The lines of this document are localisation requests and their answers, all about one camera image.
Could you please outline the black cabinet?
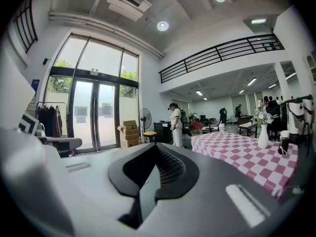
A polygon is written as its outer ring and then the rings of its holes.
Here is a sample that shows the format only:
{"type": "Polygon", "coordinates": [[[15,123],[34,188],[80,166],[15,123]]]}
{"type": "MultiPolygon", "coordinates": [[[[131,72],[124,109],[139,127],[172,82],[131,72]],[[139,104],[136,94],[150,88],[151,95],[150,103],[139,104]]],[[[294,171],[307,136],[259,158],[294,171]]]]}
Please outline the black cabinet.
{"type": "Polygon", "coordinates": [[[171,122],[164,121],[164,122],[154,122],[154,132],[156,132],[155,140],[156,142],[161,143],[169,143],[173,140],[172,138],[172,130],[171,122]]]}

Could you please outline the black mezzanine railing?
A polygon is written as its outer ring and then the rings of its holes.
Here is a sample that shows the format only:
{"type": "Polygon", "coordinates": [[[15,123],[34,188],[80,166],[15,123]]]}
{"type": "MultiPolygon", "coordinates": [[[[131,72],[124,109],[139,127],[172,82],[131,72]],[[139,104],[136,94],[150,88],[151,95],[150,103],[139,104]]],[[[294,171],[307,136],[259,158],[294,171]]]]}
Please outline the black mezzanine railing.
{"type": "Polygon", "coordinates": [[[221,43],[192,54],[159,71],[160,82],[165,83],[207,66],[246,55],[284,50],[274,34],[244,37],[221,43]]]}

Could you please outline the grey ironing board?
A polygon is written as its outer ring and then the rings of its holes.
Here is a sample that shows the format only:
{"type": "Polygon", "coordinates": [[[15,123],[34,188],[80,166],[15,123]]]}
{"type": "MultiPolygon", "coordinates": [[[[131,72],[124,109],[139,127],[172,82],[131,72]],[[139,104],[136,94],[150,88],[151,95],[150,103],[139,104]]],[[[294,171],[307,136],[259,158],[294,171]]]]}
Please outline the grey ironing board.
{"type": "Polygon", "coordinates": [[[61,158],[75,155],[75,150],[82,145],[80,138],[47,137],[43,130],[36,130],[35,136],[44,144],[53,146],[61,158]]]}

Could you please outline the white ceramic vase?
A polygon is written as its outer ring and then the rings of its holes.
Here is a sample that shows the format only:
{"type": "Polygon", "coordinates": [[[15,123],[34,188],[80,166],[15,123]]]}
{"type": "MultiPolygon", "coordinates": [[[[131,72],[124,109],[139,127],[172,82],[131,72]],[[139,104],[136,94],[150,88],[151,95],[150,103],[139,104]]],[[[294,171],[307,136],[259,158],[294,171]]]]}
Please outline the white ceramic vase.
{"type": "Polygon", "coordinates": [[[267,125],[262,124],[261,125],[261,133],[258,138],[258,147],[261,149],[265,149],[268,146],[269,143],[269,137],[267,133],[267,125]]]}

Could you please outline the row of ceiling tube lights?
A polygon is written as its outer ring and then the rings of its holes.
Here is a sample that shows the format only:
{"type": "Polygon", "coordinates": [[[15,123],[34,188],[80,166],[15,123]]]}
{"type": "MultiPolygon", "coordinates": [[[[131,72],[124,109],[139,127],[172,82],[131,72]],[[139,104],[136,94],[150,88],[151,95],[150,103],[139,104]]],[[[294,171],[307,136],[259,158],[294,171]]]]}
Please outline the row of ceiling tube lights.
{"type": "Polygon", "coordinates": [[[192,92],[200,92],[207,98],[234,96],[244,93],[257,92],[265,89],[274,89],[279,86],[275,73],[243,73],[241,77],[216,76],[203,80],[192,87],[192,92]]]}

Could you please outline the white ceiling pipes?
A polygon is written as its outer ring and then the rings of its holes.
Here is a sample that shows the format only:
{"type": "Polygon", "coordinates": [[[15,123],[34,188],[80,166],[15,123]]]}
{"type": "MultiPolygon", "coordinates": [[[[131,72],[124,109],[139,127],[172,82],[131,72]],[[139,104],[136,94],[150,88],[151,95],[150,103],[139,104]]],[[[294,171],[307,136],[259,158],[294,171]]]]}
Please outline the white ceiling pipes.
{"type": "Polygon", "coordinates": [[[60,22],[69,22],[69,23],[75,23],[75,24],[82,24],[87,25],[90,27],[95,27],[98,29],[105,30],[107,32],[113,33],[117,36],[120,36],[126,40],[131,41],[134,44],[137,44],[138,46],[144,48],[145,50],[149,51],[159,59],[162,59],[164,57],[164,54],[150,45],[149,43],[143,41],[139,37],[131,34],[130,32],[115,26],[113,24],[107,23],[105,21],[92,18],[90,16],[84,16],[74,13],[67,13],[67,12],[49,12],[49,20],[50,21],[60,21],[60,22]]]}

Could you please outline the dark bottle with white cap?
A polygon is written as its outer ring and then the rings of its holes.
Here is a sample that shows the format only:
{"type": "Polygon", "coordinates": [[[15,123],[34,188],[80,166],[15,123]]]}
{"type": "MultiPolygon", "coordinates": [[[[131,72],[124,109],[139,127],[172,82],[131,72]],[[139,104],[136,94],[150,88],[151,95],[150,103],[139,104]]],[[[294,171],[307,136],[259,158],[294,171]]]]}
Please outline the dark bottle with white cap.
{"type": "Polygon", "coordinates": [[[286,156],[288,145],[289,145],[289,131],[283,130],[280,133],[278,153],[280,155],[286,156]]]}

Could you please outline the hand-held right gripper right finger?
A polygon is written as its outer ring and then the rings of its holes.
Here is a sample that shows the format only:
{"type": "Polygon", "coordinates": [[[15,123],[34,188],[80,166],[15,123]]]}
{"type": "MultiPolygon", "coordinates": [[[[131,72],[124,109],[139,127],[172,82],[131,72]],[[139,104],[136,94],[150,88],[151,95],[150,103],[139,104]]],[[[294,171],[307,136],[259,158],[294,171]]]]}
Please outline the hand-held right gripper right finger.
{"type": "Polygon", "coordinates": [[[151,237],[244,237],[279,208],[233,166],[184,148],[155,146],[160,188],[139,227],[151,237]]]}

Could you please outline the ceiling air conditioner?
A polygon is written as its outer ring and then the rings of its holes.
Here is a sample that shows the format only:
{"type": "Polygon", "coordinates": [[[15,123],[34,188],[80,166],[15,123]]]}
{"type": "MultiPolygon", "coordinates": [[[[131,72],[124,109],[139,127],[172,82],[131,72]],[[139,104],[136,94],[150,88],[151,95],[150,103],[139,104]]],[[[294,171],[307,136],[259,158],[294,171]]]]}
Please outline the ceiling air conditioner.
{"type": "Polygon", "coordinates": [[[109,10],[137,22],[152,6],[147,0],[107,0],[109,10]]]}

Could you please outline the stack of cardboard boxes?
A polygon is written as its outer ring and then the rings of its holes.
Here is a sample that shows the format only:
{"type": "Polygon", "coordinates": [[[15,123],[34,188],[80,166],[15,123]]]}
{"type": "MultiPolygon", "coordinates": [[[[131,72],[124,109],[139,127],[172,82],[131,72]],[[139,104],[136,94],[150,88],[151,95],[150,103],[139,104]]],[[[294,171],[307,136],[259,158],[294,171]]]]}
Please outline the stack of cardboard boxes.
{"type": "Polygon", "coordinates": [[[139,128],[136,120],[123,121],[123,125],[118,126],[117,130],[120,135],[120,147],[122,149],[139,145],[139,128]]]}

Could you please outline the yellow-lid black bin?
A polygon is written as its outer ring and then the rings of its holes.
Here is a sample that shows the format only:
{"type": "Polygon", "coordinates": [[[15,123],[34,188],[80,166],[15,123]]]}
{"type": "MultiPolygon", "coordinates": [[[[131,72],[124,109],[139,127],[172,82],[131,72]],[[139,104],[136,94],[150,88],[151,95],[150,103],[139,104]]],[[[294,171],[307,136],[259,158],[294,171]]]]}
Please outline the yellow-lid black bin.
{"type": "Polygon", "coordinates": [[[154,131],[147,131],[143,135],[144,135],[144,143],[152,143],[156,141],[157,133],[154,131]]]}

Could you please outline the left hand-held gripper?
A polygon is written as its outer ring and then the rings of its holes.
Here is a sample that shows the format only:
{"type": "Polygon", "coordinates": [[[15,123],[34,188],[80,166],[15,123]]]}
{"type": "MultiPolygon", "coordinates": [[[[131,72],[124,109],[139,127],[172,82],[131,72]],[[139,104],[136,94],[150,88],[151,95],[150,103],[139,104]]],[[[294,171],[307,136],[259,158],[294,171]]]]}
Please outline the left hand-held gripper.
{"type": "Polygon", "coordinates": [[[72,233],[71,179],[57,150],[35,136],[26,113],[35,92],[0,54],[0,181],[22,213],[43,233],[72,233]]]}

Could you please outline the black standing fan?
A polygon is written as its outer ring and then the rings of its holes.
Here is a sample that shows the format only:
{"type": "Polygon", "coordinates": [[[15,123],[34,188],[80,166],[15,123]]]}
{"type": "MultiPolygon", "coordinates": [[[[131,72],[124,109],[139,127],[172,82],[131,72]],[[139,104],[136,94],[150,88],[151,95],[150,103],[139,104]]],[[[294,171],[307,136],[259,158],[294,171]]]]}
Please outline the black standing fan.
{"type": "Polygon", "coordinates": [[[139,112],[139,121],[140,121],[140,131],[141,131],[141,140],[142,143],[145,142],[144,133],[147,129],[150,128],[152,124],[152,116],[148,109],[143,108],[139,112]]]}

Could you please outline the glass double door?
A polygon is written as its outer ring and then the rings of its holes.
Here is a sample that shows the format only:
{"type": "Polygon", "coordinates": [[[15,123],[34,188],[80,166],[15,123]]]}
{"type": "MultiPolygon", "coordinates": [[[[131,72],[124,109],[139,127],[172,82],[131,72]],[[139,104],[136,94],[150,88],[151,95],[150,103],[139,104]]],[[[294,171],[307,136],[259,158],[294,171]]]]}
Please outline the glass double door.
{"type": "Polygon", "coordinates": [[[69,99],[71,137],[80,138],[77,154],[95,153],[119,146],[118,85],[75,78],[69,99]]]}

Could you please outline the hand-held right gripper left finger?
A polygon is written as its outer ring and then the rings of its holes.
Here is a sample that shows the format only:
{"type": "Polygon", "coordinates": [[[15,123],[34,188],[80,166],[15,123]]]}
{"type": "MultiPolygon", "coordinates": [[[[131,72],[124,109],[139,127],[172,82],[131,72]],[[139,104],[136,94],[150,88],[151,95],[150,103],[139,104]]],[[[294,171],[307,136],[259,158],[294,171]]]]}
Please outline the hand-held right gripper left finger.
{"type": "Polygon", "coordinates": [[[158,148],[62,158],[75,229],[157,229],[158,148]]]}

